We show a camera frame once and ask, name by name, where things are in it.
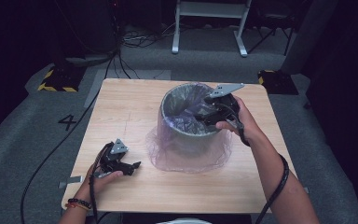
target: beaded bracelet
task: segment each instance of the beaded bracelet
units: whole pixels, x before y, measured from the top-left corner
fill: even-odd
[[[84,205],[81,204],[81,203],[66,203],[66,204],[65,204],[65,207],[67,207],[67,208],[81,207],[81,208],[83,208],[84,210],[89,211],[88,207],[84,206]]]
[[[76,198],[68,199],[68,203],[78,203],[85,206],[87,209],[91,209],[92,207],[90,203]]]

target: wooden table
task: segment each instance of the wooden table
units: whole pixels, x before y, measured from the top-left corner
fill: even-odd
[[[233,136],[232,154],[221,168],[207,173],[164,172],[148,158],[145,136],[157,126],[165,93],[182,81],[108,78],[92,112],[71,176],[85,175],[102,147],[120,138],[130,151],[123,162],[142,164],[133,176],[122,176],[98,195],[100,211],[154,213],[259,213],[266,203],[251,149]],[[215,88],[218,83],[205,84]],[[289,162],[280,128],[261,85],[245,85],[235,95],[249,107],[260,128]],[[68,185],[62,207],[80,183]]]

